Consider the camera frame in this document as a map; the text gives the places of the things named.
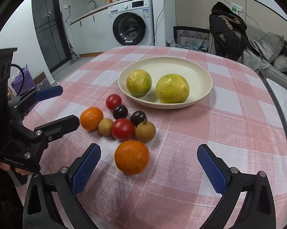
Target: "washing machine door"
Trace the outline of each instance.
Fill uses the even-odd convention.
[[[113,23],[113,33],[121,45],[137,45],[146,34],[146,24],[134,13],[123,13]]]

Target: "cherry tomato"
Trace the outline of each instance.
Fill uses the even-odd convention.
[[[133,123],[125,118],[116,120],[113,123],[111,130],[112,135],[121,141],[127,141],[131,139],[135,133]]]
[[[113,109],[113,116],[115,119],[128,117],[128,109],[123,105],[118,105]]]
[[[122,100],[121,100],[121,97],[119,95],[112,94],[106,99],[105,103],[106,103],[106,106],[108,109],[113,110],[114,107],[122,104]]]

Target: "gray blanket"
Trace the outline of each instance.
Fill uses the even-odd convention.
[[[242,63],[258,74],[260,70],[268,69],[270,67],[268,60],[271,58],[273,52],[263,40],[257,42],[249,38],[249,41],[261,56],[256,56],[246,48],[243,51]]]

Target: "wall outlet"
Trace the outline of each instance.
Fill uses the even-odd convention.
[[[240,5],[237,5],[237,4],[232,3],[232,4],[231,4],[231,7],[233,7],[234,10],[240,11],[240,13],[243,12],[243,8],[242,8],[242,6],[240,6]]]

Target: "blue gripper pad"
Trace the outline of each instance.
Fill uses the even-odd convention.
[[[71,192],[75,196],[83,192],[92,172],[101,158],[101,149],[97,144],[91,144],[81,157],[78,157],[70,166],[68,179]]]
[[[226,177],[202,145],[198,147],[197,158],[215,191],[224,195],[227,190]]]
[[[58,85],[49,89],[36,92],[34,98],[36,99],[36,101],[40,102],[52,97],[60,96],[61,94],[63,94],[63,88]]]

